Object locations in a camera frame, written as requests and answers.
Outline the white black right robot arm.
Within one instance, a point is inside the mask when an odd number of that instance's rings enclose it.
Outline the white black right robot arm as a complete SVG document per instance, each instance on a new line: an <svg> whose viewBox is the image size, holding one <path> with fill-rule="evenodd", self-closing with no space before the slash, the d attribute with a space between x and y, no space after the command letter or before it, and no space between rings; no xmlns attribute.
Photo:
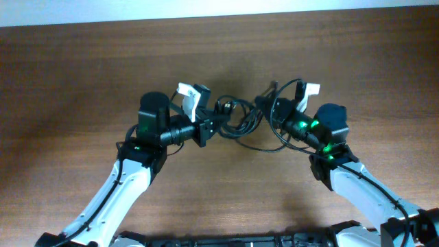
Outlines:
<svg viewBox="0 0 439 247"><path fill-rule="evenodd" d="M373 225L343 222L332 230L336 246L437 246L438 209L422 209L375 178L349 148L346 108L324 104L313 117L305 100L256 98L256 105L276 134L282 132L315 149L311 171L330 191L348 200Z"/></svg>

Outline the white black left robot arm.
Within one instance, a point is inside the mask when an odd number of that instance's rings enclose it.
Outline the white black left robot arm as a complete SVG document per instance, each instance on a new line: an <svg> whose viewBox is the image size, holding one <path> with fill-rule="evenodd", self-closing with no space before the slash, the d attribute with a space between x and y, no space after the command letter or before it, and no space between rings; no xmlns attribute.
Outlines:
<svg viewBox="0 0 439 247"><path fill-rule="evenodd" d="M136 200L161 171L171 145L193 140L204 147L230 120L231 103L217 102L208 109L210 93L189 89L183 103L171 115L173 102L161 92L140 99L138 122L116 144L117 157L109 177L78 217L61 233L43 233L37 246L114 246L115 235Z"/></svg>

